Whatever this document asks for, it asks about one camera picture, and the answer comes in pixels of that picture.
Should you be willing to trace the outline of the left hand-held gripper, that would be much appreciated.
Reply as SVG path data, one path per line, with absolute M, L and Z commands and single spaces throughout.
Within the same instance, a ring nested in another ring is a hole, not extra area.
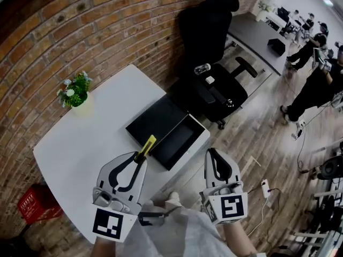
M 137 154 L 122 154 L 99 172 L 93 189 L 96 209 L 92 230 L 98 237 L 122 243 L 138 218 L 141 204 L 134 202 L 139 201 L 148 164 L 147 159 L 137 163 Z

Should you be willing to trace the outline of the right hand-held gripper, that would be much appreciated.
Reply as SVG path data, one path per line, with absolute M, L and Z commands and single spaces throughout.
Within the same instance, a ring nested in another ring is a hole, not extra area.
M 237 222 L 248 215 L 248 194 L 243 192 L 238 164 L 226 153 L 209 148 L 205 155 L 206 189 L 200 192 L 202 205 L 212 224 Z M 219 185 L 219 181 L 230 183 Z

